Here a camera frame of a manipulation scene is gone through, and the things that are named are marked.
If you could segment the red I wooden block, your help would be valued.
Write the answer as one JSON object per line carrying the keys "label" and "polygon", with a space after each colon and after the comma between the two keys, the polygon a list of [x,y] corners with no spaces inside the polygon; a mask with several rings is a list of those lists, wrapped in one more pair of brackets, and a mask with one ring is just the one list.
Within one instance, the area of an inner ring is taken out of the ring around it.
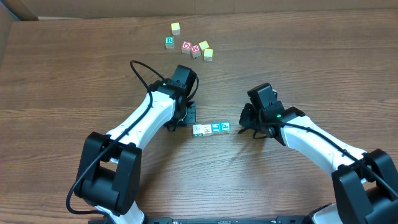
{"label": "red I wooden block", "polygon": [[202,125],[201,124],[194,124],[192,126],[192,131],[194,136],[203,136]]}

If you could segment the green letter wooden block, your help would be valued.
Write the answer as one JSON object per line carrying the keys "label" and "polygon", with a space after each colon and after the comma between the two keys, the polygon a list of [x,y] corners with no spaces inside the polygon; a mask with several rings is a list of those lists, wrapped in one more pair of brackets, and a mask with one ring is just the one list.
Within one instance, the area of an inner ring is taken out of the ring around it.
{"label": "green letter wooden block", "polygon": [[222,122],[222,123],[220,123],[220,125],[221,125],[221,133],[222,134],[226,134],[231,131],[231,126],[230,126],[229,122]]}

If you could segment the red M wooden block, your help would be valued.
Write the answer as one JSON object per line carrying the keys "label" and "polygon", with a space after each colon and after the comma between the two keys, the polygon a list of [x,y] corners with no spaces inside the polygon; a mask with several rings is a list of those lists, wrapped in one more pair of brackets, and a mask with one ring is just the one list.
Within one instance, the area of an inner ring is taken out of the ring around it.
{"label": "red M wooden block", "polygon": [[201,56],[201,48],[198,44],[192,45],[190,47],[190,52],[193,58],[198,58]]}

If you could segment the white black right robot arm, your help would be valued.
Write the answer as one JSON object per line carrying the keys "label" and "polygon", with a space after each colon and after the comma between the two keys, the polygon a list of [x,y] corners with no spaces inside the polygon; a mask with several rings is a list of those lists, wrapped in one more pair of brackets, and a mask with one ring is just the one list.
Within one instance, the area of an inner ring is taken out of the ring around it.
{"label": "white black right robot arm", "polygon": [[336,202],[303,217],[303,223],[397,223],[397,168],[388,153],[340,141],[303,111],[284,108],[269,83],[247,94],[250,103],[239,120],[243,129],[300,152],[332,179]]}

